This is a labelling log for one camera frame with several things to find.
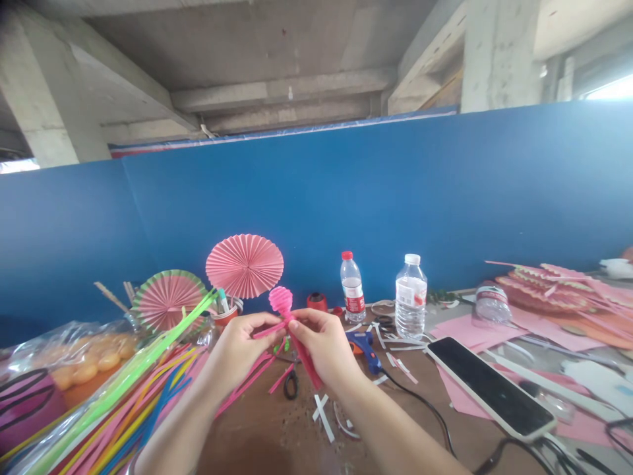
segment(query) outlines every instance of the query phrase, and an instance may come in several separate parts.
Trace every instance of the plastic bottle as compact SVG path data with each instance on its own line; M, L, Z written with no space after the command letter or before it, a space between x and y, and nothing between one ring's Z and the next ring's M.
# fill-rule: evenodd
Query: plastic bottle
M485 327L503 325L511 320L512 312L508 307L508 297L503 289L490 280L477 287L473 324Z
M404 268L396 277L396 328L402 338L421 340L427 304L427 277L420 256L404 256Z
M346 319L354 323L362 322L366 314L361 271L358 270L351 251L343 252L342 257L341 284L345 294Z

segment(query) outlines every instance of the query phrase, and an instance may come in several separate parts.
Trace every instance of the blue partition board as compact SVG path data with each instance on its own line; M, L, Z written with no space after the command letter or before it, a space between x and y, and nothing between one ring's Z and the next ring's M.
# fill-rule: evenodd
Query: blue partition board
M365 299L394 297L405 253L433 288L508 269L595 269L633 243L633 103L576 102L387 123L124 158L160 269L204 277L213 246L260 234L295 307L343 302L341 251ZM247 309L266 309L260 298Z
M124 280L158 268L120 160L0 176L0 347L122 316Z

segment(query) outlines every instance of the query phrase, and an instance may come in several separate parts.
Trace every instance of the bottle cap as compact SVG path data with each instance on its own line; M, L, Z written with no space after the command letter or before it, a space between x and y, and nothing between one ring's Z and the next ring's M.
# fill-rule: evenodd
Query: bottle cap
M404 263L409 265L420 265L420 256L418 254L405 254Z

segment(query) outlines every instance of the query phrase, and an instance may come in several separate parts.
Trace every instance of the pink paper sheet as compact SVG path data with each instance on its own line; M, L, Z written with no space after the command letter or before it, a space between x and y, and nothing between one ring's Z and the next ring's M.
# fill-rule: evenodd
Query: pink paper sheet
M512 310L512 322L531 333L543 336L561 345L568 350L581 352L605 346L604 343L588 338L586 336L578 336L566 332L556 323L543 318L536 313L521 310L520 308L510 306Z
M438 367L437 369L440 372L440 376L442 378L442 381L444 382L444 386L446 387L446 392L448 393L448 396L450 397L450 400L452 401L453 407L456 411L484 419L493 419L492 417L490 417L490 415L488 415L486 411L484 411L484 409L481 408L480 405L478 405L478 403L475 402L474 399L472 399L468 395L467 392L465 392L461 388L461 386L459 386L459 384L455 382L455 380L453 380L453 378L451 378L451 376L447 374L447 372L445 372L445 370L440 367ZM512 373L511 371L506 370L501 372L515 382L521 380L521 377L519 377L515 373ZM550 379L574 391L578 391L579 389L578 384L576 384L573 379L567 376L544 373L542 371L535 371L535 373L538 373L546 377L547 379ZM588 395L589 392L584 387L581 386L580 389L581 391L579 392ZM555 433L562 437L568 437L570 439L593 443L596 445L604 445L606 447L613 446L613 444L611 444L611 442L609 441L607 434L605 433L605 423L578 409L576 410L574 421L569 425L559 422ZM633 437L630 438L629 442L629 445L632 444Z
M452 336L475 353L528 333L525 330L513 329L506 325L496 325L491 328L475 327L471 323L470 315L440 323L435 327L435 330L431 331L435 338Z

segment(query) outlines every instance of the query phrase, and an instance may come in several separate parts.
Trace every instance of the concrete pillar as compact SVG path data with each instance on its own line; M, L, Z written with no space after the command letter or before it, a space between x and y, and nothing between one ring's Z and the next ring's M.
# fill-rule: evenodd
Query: concrete pillar
M462 112L540 104L540 0L467 1Z
M4 17L0 89L39 165L109 160L70 46L28 7L7 9Z

